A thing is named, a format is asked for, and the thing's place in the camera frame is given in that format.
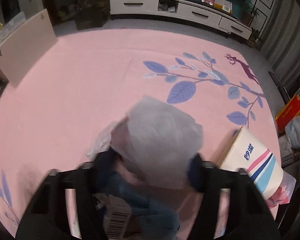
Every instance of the drawer handle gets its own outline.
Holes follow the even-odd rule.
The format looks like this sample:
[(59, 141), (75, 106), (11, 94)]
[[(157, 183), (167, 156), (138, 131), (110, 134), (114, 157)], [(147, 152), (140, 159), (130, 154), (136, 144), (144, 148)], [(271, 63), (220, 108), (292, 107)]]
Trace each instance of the drawer handle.
[(123, 3), (125, 6), (141, 6), (143, 3)]
[(231, 28), (234, 29), (234, 30), (236, 30), (236, 31), (238, 31), (238, 32), (240, 32), (240, 33), (243, 33), (242, 30), (239, 30), (239, 29), (237, 29), (236, 27), (231, 26)]
[(196, 13), (196, 12), (192, 12), (194, 15), (198, 15), (198, 16), (201, 16), (201, 17), (204, 17), (204, 18), (209, 18), (209, 16), (206, 16), (204, 14), (200, 14), (200, 13)]

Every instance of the drawer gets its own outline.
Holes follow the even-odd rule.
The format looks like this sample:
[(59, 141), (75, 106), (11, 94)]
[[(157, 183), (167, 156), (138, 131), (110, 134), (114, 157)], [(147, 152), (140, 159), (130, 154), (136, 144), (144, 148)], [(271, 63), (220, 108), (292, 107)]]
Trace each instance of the drawer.
[(179, 3), (177, 14), (180, 18), (205, 25), (218, 26), (221, 20), (221, 15), (184, 3)]
[(159, 0), (110, 0), (111, 14), (157, 12)]
[(239, 23), (236, 23), (232, 20), (229, 20), (228, 18), (223, 17), (219, 24), (220, 28), (226, 29), (227, 31), (230, 31), (232, 33), (235, 33), (245, 39), (249, 39), (251, 30), (248, 28), (240, 25)]

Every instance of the cabinet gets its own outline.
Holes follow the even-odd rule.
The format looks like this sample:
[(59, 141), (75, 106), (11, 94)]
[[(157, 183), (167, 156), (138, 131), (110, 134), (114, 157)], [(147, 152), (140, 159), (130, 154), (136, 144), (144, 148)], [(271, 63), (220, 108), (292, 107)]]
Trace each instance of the cabinet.
[(110, 0), (110, 14), (148, 14), (196, 22), (248, 39), (252, 30), (229, 15), (187, 0), (174, 0), (173, 12), (158, 10), (159, 0)]

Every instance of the potted plant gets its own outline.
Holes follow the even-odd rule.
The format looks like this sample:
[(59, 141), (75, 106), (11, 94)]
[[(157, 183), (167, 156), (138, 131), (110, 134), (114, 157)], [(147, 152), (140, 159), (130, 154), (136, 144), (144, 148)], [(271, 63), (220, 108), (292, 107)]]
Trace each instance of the potted plant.
[(255, 47), (255, 45), (257, 44), (257, 40), (260, 40), (260, 37), (259, 37), (259, 34), (260, 34), (260, 31), (259, 30), (256, 30), (254, 28), (252, 28), (252, 33), (247, 41), (247, 44), (249, 47)]
[(245, 25), (249, 25), (250, 22), (254, 19), (259, 17), (260, 14), (257, 8), (251, 3), (245, 3), (241, 15), (241, 22)]
[(78, 0), (75, 18), (78, 30), (102, 27), (108, 18), (108, 0)]

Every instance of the blue cloth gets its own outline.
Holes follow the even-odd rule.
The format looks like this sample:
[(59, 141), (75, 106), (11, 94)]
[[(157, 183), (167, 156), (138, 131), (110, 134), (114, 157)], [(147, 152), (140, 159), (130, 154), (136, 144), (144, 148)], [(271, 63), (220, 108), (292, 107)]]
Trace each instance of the blue cloth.
[(174, 240), (180, 227), (178, 214), (170, 207), (142, 196), (117, 172), (113, 172), (101, 192), (122, 198), (130, 205), (144, 240)]

